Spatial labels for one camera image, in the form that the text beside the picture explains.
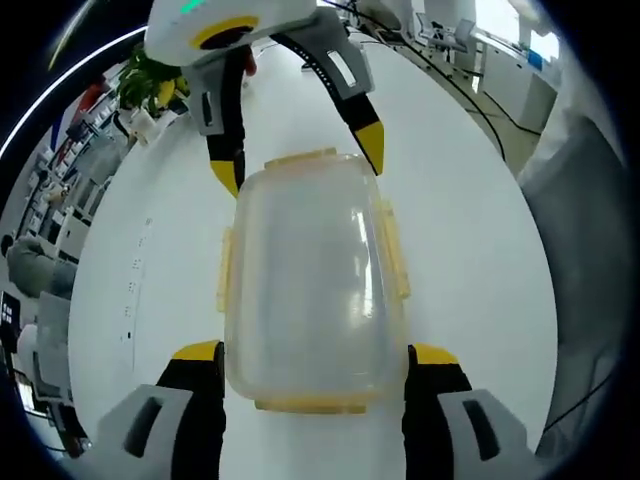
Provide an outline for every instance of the container lid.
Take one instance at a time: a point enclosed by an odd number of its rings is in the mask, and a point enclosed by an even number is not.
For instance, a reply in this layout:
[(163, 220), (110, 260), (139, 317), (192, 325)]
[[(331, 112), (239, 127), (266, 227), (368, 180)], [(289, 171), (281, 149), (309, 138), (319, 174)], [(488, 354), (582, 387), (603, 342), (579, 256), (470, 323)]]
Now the container lid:
[(257, 401), (355, 404), (406, 377), (375, 175), (361, 156), (267, 168), (238, 195), (225, 323), (231, 386)]

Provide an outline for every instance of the window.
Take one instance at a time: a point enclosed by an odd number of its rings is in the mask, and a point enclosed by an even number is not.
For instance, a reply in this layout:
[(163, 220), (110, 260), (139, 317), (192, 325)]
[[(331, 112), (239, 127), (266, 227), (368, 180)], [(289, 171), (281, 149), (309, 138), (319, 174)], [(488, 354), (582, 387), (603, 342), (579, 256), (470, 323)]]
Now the window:
[(558, 37), (553, 33), (541, 37), (536, 32), (531, 32), (531, 50), (539, 53), (547, 61), (551, 60), (551, 57), (558, 58), (560, 52)]
[(476, 0), (476, 25), (509, 42), (520, 39), (518, 13), (508, 0)]

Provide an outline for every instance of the desk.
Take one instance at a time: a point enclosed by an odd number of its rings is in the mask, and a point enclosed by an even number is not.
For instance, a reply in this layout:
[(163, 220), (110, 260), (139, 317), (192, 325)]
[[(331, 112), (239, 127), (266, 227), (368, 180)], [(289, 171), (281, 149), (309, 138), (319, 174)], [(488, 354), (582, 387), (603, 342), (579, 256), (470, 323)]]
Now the desk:
[[(526, 425), (535, 448), (556, 366), (551, 279), (536, 225), (473, 119), (391, 49), (365, 44), (386, 129), (380, 189), (395, 208), (413, 296), (414, 342), (458, 355)], [(284, 47), (264, 50), (243, 93), (247, 174), (295, 152), (358, 152), (318, 78)], [(124, 160), (87, 236), (69, 326), (78, 418), (98, 420), (153, 384), (185, 345), (223, 338), (216, 288), (235, 200), (209, 170), (188, 116)], [(227, 386), (221, 478), (404, 478), (402, 392), (364, 416), (259, 412)]]

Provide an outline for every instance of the person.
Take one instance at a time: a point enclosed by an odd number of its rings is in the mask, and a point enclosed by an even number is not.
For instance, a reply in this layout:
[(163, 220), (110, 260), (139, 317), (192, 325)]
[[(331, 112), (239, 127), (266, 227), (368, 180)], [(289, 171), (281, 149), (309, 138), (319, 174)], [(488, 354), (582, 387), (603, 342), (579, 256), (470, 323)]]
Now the person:
[(71, 299), (76, 266), (48, 256), (34, 237), (13, 240), (5, 235), (0, 244), (7, 259), (9, 280), (27, 297), (40, 298), (43, 291)]

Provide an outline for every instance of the green indicator light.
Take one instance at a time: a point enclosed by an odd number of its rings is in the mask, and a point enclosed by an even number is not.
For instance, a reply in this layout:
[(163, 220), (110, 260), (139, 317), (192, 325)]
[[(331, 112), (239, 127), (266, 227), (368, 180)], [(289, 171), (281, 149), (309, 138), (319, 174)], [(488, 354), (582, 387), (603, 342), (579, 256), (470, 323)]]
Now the green indicator light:
[(202, 2), (204, 2), (204, 0), (191, 0), (189, 3), (187, 3), (184, 7), (180, 9), (180, 12), (189, 13), (191, 10), (193, 10), (198, 5), (200, 5)]

